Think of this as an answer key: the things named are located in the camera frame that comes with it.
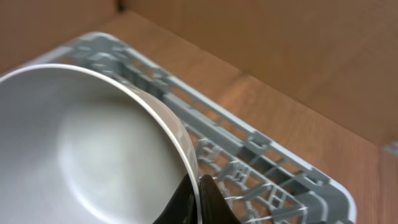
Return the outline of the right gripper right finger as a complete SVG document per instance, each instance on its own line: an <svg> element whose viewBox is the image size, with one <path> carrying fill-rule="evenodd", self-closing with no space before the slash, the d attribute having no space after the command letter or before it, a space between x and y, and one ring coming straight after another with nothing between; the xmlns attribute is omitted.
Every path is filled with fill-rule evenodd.
<svg viewBox="0 0 398 224"><path fill-rule="evenodd" d="M205 174L200 178L199 191L203 224L241 224L212 176Z"/></svg>

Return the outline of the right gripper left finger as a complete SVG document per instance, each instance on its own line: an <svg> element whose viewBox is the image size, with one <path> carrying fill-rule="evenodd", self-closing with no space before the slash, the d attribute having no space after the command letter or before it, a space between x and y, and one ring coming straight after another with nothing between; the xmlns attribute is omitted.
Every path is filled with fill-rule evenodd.
<svg viewBox="0 0 398 224"><path fill-rule="evenodd" d="M188 174L184 176L154 224L197 224L197 205Z"/></svg>

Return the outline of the white round bowl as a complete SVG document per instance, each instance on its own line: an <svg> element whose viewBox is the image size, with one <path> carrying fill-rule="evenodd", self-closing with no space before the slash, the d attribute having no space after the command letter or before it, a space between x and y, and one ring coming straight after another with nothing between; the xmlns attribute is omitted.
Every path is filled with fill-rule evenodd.
<svg viewBox="0 0 398 224"><path fill-rule="evenodd" d="M198 164L156 97L101 73L47 63L1 78L2 223L154 223Z"/></svg>

